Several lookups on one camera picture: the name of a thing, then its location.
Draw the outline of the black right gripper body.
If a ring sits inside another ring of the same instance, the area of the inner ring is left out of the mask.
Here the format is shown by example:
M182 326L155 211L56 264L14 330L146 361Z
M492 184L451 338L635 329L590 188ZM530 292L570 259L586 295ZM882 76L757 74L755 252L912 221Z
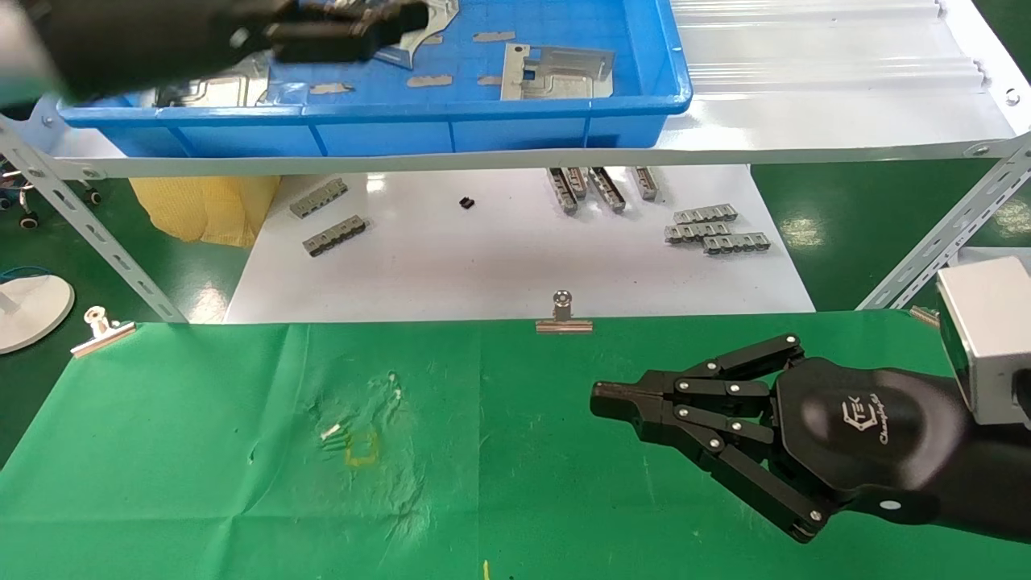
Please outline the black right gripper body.
M807 359L774 390L785 454L822 503L893 524L942 518L938 476L967 432L949 378Z

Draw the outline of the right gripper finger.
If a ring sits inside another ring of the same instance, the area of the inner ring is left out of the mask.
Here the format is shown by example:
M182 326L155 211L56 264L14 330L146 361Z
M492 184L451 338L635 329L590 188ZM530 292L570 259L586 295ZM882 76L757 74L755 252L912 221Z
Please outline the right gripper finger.
M828 509L762 465L771 430L672 401L637 401L636 432L644 443L674 448L798 543L827 524Z
M773 399L772 387L762 378L788 370L802 359L801 339L784 334L683 371L647 370L632 383L598 381L592 387L592 413L632 420L644 418L648 404L670 403L728 417L760 417Z

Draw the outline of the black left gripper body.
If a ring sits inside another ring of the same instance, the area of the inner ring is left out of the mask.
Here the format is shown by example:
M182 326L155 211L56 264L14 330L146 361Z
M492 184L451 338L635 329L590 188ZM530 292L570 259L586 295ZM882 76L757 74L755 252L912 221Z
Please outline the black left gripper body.
M51 1L48 52L75 102L212 76L268 48L276 1Z

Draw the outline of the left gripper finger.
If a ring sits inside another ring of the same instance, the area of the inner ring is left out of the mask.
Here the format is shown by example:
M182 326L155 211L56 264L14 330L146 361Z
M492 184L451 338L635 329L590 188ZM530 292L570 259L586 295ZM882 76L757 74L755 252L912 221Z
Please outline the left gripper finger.
M363 62L383 45L375 27L365 23L276 23L267 41L286 64Z
M400 37L427 28L430 6L424 1L288 1L279 9L279 23L324 28L345 35L369 31L380 37Z

